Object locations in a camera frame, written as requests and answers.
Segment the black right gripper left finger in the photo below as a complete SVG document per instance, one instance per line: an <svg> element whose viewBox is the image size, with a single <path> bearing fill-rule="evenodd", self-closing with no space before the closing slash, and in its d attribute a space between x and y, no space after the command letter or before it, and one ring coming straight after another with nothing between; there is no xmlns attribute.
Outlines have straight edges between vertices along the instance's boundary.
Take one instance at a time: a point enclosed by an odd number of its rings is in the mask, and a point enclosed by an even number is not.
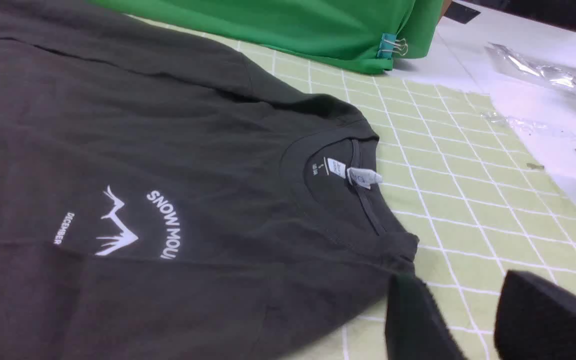
<svg viewBox="0 0 576 360"><path fill-rule="evenodd" d="M464 360L427 285L413 275L392 275L384 339L389 360Z"/></svg>

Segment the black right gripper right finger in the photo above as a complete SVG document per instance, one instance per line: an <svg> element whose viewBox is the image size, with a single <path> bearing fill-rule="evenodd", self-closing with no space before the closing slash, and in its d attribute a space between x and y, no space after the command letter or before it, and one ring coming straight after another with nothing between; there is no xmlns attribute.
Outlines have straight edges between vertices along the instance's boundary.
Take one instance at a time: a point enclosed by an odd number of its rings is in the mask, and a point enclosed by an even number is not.
<svg viewBox="0 0 576 360"><path fill-rule="evenodd" d="M576 360L576 295L532 272L508 271L493 341L501 360Z"/></svg>

